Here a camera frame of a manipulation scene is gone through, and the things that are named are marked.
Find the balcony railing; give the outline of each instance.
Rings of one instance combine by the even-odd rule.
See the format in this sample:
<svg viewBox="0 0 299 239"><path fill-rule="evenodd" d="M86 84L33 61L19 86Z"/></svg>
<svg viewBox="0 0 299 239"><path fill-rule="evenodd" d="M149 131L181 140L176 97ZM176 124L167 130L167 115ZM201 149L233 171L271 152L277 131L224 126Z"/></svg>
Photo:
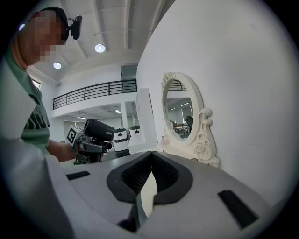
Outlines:
<svg viewBox="0 0 299 239"><path fill-rule="evenodd" d="M70 105L82 100L92 99L101 96L124 94L137 91L136 79L112 81L107 83L95 84L53 99L53 110Z"/></svg>
<svg viewBox="0 0 299 239"><path fill-rule="evenodd" d="M169 88L169 91L187 91L186 87L179 80L174 80Z"/></svg>

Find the person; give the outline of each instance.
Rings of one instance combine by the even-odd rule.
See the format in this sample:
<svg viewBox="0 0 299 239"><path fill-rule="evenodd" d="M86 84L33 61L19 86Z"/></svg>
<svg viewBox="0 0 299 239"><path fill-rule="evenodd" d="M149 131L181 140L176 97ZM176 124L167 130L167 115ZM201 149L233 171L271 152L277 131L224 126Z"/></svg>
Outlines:
<svg viewBox="0 0 299 239"><path fill-rule="evenodd" d="M27 68L44 57L51 49L63 45L68 38L67 17L63 9L49 7L34 13L25 26L12 38L4 61L22 85L28 95L35 101L36 107L28 119L21 138L36 145L44 154L57 157L60 162L76 158L72 146L50 140L49 120L42 103L41 92L34 86Z"/></svg>

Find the ceiling light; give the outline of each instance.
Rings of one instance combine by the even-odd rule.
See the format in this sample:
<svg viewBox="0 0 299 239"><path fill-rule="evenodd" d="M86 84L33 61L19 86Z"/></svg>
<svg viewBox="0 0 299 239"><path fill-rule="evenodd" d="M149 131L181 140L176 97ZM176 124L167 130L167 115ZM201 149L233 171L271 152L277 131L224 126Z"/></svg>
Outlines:
<svg viewBox="0 0 299 239"><path fill-rule="evenodd" d="M98 44L94 47L96 52L102 53L103 51L105 51L105 46L103 44Z"/></svg>
<svg viewBox="0 0 299 239"><path fill-rule="evenodd" d="M25 26L25 24L21 24L19 27L19 31Z"/></svg>
<svg viewBox="0 0 299 239"><path fill-rule="evenodd" d="M60 69L61 68L61 64L59 62L56 62L53 64L55 69Z"/></svg>

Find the white column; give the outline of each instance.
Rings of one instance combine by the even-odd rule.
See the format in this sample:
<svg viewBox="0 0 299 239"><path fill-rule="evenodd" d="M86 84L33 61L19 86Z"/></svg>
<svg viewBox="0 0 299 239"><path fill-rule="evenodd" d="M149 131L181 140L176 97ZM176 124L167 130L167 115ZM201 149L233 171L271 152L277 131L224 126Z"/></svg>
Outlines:
<svg viewBox="0 0 299 239"><path fill-rule="evenodd" d="M124 102L124 101L121 102L121 114L122 114L122 124L123 124L123 127L126 130L129 130L129 128L128 128L127 111L126 111L126 102Z"/></svg>

